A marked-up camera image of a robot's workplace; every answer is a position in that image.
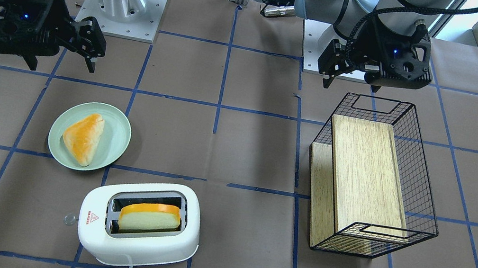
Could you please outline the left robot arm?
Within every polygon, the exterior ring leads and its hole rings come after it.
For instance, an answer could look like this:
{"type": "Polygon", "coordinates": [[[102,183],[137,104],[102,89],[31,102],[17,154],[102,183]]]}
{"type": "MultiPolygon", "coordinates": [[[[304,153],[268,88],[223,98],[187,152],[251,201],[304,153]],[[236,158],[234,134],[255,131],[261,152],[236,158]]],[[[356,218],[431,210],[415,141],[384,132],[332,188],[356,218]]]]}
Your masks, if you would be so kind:
{"type": "Polygon", "coordinates": [[[371,91],[421,89],[432,82],[431,39],[435,15],[453,0],[295,0],[296,16],[329,25],[319,44],[317,69],[328,88],[341,74],[360,71],[371,91]]]}

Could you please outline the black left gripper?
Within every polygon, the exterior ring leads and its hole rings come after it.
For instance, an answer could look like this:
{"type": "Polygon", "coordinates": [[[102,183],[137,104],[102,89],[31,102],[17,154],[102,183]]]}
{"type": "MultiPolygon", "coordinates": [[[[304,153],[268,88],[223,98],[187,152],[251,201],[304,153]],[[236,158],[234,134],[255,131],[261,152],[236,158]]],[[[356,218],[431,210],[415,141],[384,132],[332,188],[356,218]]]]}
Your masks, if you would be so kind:
{"type": "Polygon", "coordinates": [[[328,89],[342,74],[360,71],[372,87],[421,89],[432,82],[431,40],[422,19],[400,35],[388,29],[378,17],[363,24],[351,48],[334,39],[318,59],[323,88],[328,89]]]}

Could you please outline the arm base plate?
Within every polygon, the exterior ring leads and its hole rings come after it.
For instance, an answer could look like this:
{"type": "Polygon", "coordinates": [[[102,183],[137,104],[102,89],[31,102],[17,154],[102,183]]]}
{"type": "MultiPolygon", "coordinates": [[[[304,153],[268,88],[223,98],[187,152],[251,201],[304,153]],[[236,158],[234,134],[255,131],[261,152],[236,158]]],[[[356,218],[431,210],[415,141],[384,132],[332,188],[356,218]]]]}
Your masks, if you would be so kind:
{"type": "Polygon", "coordinates": [[[333,29],[333,25],[313,19],[304,21],[303,33],[303,72],[320,74],[318,59],[331,40],[341,39],[333,29]]]}
{"type": "Polygon", "coordinates": [[[168,0],[85,0],[76,20],[95,17],[105,36],[152,44],[168,0]]]}

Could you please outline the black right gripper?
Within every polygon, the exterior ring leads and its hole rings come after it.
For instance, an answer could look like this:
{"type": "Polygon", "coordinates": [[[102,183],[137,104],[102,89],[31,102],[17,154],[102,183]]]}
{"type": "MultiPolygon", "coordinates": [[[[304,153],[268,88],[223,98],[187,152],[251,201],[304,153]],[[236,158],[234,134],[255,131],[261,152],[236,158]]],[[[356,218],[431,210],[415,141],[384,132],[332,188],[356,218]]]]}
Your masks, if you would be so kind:
{"type": "Polygon", "coordinates": [[[97,19],[74,20],[65,0],[0,0],[0,54],[20,56],[36,71],[39,56],[55,56],[61,47],[80,54],[94,73],[106,50],[97,19]]]}

